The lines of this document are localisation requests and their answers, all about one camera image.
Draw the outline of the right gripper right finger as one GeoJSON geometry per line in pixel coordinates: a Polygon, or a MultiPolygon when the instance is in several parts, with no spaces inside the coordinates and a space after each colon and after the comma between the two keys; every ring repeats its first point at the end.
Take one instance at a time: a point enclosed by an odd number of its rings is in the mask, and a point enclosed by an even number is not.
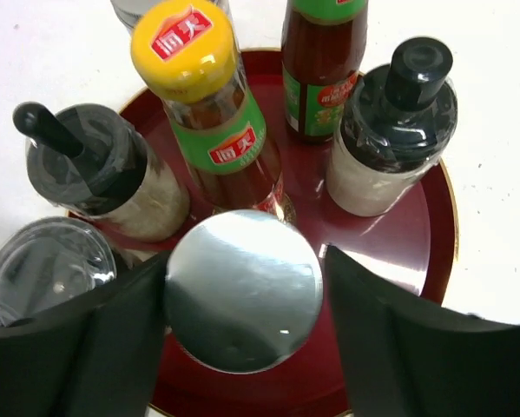
{"type": "Polygon", "coordinates": [[[356,416],[520,416],[520,325],[442,308],[336,247],[325,273],[356,416]]]}

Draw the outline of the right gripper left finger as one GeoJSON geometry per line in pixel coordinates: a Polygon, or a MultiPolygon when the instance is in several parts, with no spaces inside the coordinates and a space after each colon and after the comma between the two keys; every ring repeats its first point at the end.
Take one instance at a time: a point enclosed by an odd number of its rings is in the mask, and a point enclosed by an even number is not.
{"type": "Polygon", "coordinates": [[[167,326],[168,256],[0,328],[0,416],[145,415],[167,326]]]}

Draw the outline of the black grinder-top shaker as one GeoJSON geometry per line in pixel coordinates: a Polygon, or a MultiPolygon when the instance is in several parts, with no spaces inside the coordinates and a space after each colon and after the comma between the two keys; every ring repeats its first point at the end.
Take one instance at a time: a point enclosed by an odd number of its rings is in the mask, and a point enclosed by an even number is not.
{"type": "Polygon", "coordinates": [[[0,248],[0,327],[112,281],[117,261],[101,232],[69,217],[46,217],[0,248]]]}
{"type": "Polygon", "coordinates": [[[447,45],[418,36],[356,83],[326,170],[326,190],[343,210],[382,215],[438,163],[458,120],[452,64],[447,45]]]}

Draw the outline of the silver-lid spice jar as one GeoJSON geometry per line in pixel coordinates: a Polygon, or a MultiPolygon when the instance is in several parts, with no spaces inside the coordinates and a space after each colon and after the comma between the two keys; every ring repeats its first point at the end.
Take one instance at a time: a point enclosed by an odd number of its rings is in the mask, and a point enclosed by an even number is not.
{"type": "Polygon", "coordinates": [[[208,217],[167,262],[164,307],[174,337],[194,360],[226,374],[289,359],[311,334],[323,298],[310,243],[262,211],[208,217]]]}
{"type": "Polygon", "coordinates": [[[113,10],[130,35],[141,18],[163,0],[111,0],[113,10]]]}

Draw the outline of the black-cap glass jar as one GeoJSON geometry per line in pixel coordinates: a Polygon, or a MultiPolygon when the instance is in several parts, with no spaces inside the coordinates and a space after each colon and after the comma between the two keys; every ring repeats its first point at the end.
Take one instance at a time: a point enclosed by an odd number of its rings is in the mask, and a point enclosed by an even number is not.
{"type": "Polygon", "coordinates": [[[164,241],[187,220],[186,186],[114,110],[25,102],[12,121],[27,138],[30,183],[48,202],[139,242],[164,241]]]}

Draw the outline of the sauce bottle yellow cap front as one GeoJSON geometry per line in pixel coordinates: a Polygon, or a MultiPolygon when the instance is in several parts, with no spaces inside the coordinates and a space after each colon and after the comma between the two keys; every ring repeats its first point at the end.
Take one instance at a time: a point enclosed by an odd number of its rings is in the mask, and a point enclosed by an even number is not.
{"type": "Polygon", "coordinates": [[[283,217],[280,152],[240,66],[226,12],[164,1],[135,26],[131,58],[168,116],[195,185],[219,210],[283,217]]]}

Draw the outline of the sauce bottle yellow cap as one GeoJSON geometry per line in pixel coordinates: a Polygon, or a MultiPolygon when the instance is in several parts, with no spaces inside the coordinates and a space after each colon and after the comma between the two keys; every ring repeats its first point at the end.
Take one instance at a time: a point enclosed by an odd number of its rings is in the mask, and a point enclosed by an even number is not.
{"type": "Polygon", "coordinates": [[[287,125],[302,142],[332,139],[365,54],[368,2],[288,1],[282,28],[287,125]]]}
{"type": "Polygon", "coordinates": [[[135,26],[131,58],[168,116],[195,185],[219,210],[283,217],[280,152],[240,66],[226,12],[164,1],[135,26]]]}

